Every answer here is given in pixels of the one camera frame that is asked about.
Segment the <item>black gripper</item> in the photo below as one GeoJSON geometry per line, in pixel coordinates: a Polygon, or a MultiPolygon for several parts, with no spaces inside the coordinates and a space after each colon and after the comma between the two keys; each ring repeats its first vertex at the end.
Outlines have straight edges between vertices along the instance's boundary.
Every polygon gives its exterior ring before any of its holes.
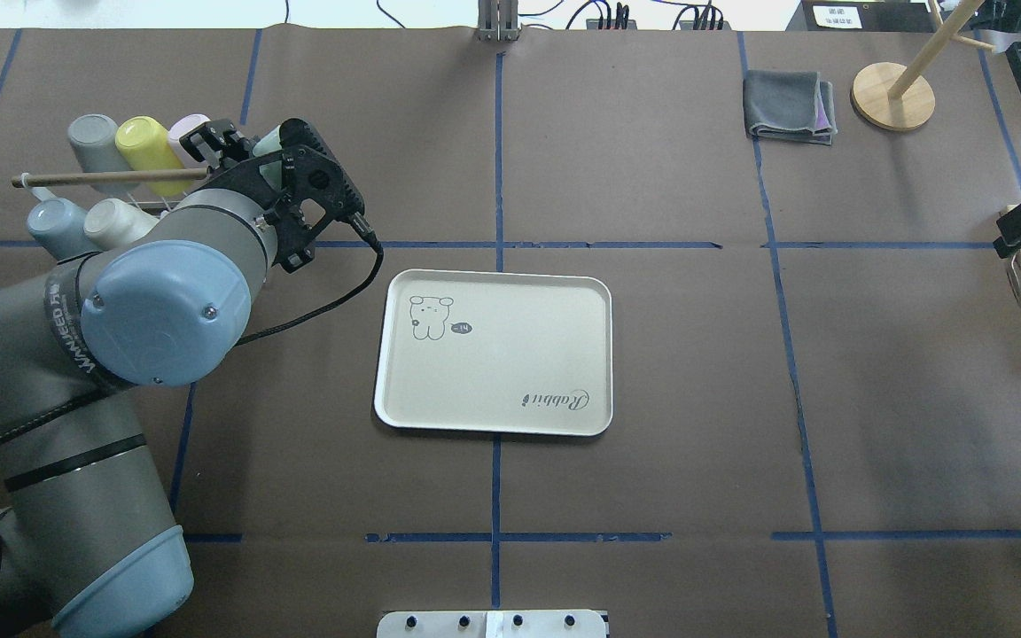
{"type": "Polygon", "coordinates": [[[183,148],[198,160],[204,160],[212,171],[196,192],[224,190],[243,195],[271,213],[284,207],[283,186],[273,186],[263,174],[268,167],[281,171],[283,158],[253,158],[252,138],[239,132],[231,120],[204,122],[182,140],[183,148]]]}

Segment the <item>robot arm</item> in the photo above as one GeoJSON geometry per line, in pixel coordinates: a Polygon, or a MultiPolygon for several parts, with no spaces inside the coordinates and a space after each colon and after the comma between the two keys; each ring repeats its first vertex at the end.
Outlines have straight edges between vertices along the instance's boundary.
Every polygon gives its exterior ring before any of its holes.
{"type": "Polygon", "coordinates": [[[231,121],[183,135],[207,181],[141,237],[0,288],[0,637],[134,637],[187,601],[193,570],[129,391],[183,386],[238,345],[300,168],[340,166],[309,138],[259,154],[231,121]]]}

